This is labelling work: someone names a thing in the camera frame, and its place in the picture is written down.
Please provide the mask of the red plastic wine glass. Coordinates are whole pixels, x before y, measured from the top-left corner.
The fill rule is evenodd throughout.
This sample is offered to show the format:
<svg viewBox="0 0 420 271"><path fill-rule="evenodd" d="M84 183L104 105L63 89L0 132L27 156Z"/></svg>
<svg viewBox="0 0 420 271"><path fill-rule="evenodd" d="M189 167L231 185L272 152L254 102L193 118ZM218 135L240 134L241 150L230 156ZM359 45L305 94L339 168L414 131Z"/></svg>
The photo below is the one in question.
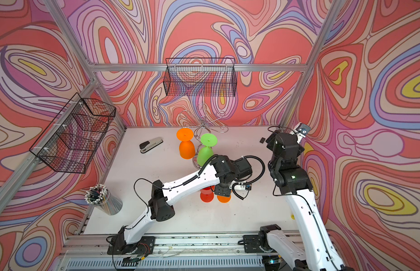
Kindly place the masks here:
<svg viewBox="0 0 420 271"><path fill-rule="evenodd" d="M214 186L205 187L200 190L200 198L203 202L209 203L214 199Z"/></svg>

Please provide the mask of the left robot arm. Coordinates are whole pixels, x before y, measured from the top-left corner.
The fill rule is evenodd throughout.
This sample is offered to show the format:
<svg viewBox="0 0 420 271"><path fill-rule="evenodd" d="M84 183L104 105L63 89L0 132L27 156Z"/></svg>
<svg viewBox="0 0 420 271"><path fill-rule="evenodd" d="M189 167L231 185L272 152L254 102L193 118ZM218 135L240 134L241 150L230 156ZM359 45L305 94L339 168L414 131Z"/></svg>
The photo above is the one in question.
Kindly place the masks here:
<svg viewBox="0 0 420 271"><path fill-rule="evenodd" d="M254 155L231 160L226 155L212 155L195 173L172 182L160 180L151 183L151 198L145 203L145 211L130 225L122 226L115 236L107 238L109 255L127 255L136 252L143 236L156 222L174 217L174 205L182 198L207 187L214 187L216 195L228 197L234 193L243 200L235 188L250 187L263 177L266 165Z"/></svg>

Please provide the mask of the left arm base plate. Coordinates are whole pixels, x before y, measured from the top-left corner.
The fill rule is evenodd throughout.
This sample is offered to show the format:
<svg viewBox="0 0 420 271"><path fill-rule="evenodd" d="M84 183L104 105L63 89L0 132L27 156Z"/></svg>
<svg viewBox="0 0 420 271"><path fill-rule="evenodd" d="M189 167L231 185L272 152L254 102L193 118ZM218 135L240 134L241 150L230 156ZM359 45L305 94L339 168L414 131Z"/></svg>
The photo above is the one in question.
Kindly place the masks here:
<svg viewBox="0 0 420 271"><path fill-rule="evenodd" d="M108 255L151 255L155 245L154 236L144 236L138 243L123 245L117 241L118 236L108 236L106 241L109 244Z"/></svg>

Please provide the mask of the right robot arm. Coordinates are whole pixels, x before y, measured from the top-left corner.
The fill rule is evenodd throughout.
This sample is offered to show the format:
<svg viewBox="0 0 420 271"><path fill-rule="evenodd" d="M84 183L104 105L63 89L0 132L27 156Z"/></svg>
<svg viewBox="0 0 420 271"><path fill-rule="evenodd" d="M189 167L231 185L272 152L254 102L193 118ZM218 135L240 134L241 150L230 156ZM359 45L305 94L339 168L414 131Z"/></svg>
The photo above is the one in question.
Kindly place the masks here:
<svg viewBox="0 0 420 271"><path fill-rule="evenodd" d="M319 214L312 182L297 164L304 150L301 136L301 133L273 132L266 142L273 152L268 168L274 190L279 190L288 203L304 247L295 245L277 225L261 227L261 244L266 250L277 252L293 271L350 271Z"/></svg>

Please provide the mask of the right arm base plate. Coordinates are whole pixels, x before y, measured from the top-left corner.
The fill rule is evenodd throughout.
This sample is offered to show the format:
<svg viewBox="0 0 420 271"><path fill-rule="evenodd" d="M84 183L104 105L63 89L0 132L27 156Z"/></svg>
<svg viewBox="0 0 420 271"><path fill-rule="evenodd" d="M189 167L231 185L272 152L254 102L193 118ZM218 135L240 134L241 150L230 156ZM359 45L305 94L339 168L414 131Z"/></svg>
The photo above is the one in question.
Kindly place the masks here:
<svg viewBox="0 0 420 271"><path fill-rule="evenodd" d="M243 238L238 242L238 245L243 245L245 253L248 254L276 253L276 250L269 247L265 238L258 234L244 235Z"/></svg>

